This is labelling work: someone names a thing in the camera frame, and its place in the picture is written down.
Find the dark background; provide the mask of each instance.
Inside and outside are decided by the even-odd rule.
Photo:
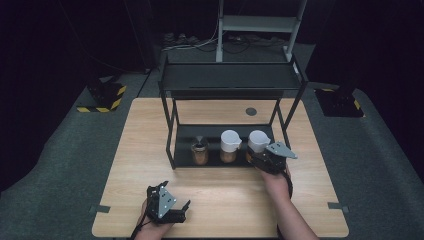
[[[298,4],[232,0],[225,12],[295,16]],[[423,11],[420,0],[309,0],[297,38],[317,44],[308,65],[311,81],[344,84],[350,66],[368,59],[358,88],[373,101],[421,179]],[[1,1],[1,190],[33,168],[88,82],[153,68],[152,49],[161,34],[209,39],[217,13],[217,0]]]

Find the black shelf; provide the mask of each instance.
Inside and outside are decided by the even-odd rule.
[[[221,161],[220,145],[221,133],[225,130],[236,131],[242,140],[241,148],[237,152],[234,162],[224,163]],[[174,151],[174,163],[176,167],[240,167],[251,165],[246,161],[247,141],[253,130],[264,131],[269,138],[274,139],[270,125],[180,125],[177,129],[176,144]],[[191,144],[196,136],[203,136],[208,140],[208,162],[205,165],[194,163],[191,152]]]
[[[306,88],[307,81],[298,71],[295,56],[290,62],[268,63],[170,63],[162,55],[159,84],[160,97],[168,124],[166,153],[173,169],[176,167],[230,167],[249,166],[245,160],[247,138],[251,131],[262,130],[274,138],[272,122],[277,116],[287,147],[290,148],[287,127]],[[296,98],[284,120],[280,108],[284,91],[296,91]],[[168,107],[167,97],[172,99]],[[257,125],[187,125],[179,122],[177,102],[183,100],[275,100],[274,111],[267,123]],[[171,153],[171,138],[176,123],[175,151]],[[225,130],[235,130],[242,139],[242,147],[233,163],[220,160],[220,136]],[[209,161],[195,165],[191,143],[196,136],[206,137],[210,143]]]

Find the yellow and black tape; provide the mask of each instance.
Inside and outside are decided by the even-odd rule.
[[[127,89],[126,86],[122,86],[118,92],[116,93],[116,98],[113,99],[112,104],[109,107],[104,106],[78,106],[77,110],[78,112],[113,112],[115,111],[119,104],[121,104],[122,96],[124,95],[125,90]]]

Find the wooden table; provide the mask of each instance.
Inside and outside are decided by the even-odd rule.
[[[283,99],[286,114],[292,99]],[[275,101],[208,100],[178,103],[182,123],[257,123],[269,121]],[[248,116],[254,107],[257,115]],[[282,141],[274,121],[275,140]],[[165,152],[168,128],[159,98],[135,99],[131,105],[115,159],[100,202],[92,233],[96,237],[129,237],[140,216],[148,186],[169,181],[177,198],[173,208],[191,200],[187,220],[175,224],[169,238],[276,237],[276,220],[261,176],[252,167],[198,167],[172,170]],[[288,136],[298,159],[288,159],[294,185],[293,203],[319,237],[349,233],[331,179],[321,156],[303,103],[293,116]]]

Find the white shelf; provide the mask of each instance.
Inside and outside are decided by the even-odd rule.
[[[296,26],[295,17],[263,17],[224,15],[222,29],[227,31],[291,33]]]
[[[303,12],[308,0],[300,1],[300,7],[296,17],[268,17],[224,15],[224,0],[219,0],[218,45],[216,48],[216,62],[223,61],[223,31],[290,33],[288,46],[284,48],[286,60],[290,61],[294,42],[296,41],[297,32],[299,30],[300,22],[302,21]]]

